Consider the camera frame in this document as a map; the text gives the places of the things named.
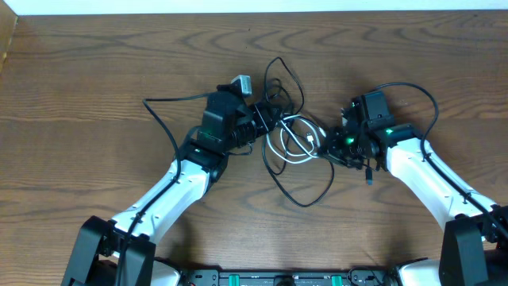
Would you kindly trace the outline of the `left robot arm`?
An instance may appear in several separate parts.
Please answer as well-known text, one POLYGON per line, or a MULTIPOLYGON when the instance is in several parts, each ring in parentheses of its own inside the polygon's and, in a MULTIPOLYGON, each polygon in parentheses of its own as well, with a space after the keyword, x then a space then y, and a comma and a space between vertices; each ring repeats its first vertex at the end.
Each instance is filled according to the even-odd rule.
POLYGON ((177 285, 178 270, 156 259, 156 246, 177 218, 220 179, 233 149, 275 128, 283 108, 248 105, 235 91, 206 95, 200 126, 175 147, 166 174, 131 207, 106 221, 92 216, 79 230, 64 285, 177 285))

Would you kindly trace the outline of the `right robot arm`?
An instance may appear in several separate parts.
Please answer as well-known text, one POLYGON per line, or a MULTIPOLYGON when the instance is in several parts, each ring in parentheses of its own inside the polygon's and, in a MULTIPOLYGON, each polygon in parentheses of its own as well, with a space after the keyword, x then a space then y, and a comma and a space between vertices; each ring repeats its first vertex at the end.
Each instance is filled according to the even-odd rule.
POLYGON ((401 180, 444 231, 439 260, 394 267, 385 285, 505 285, 507 209, 461 179, 411 124, 397 124, 380 90, 355 97, 320 154, 363 169, 366 181, 384 170, 401 180))

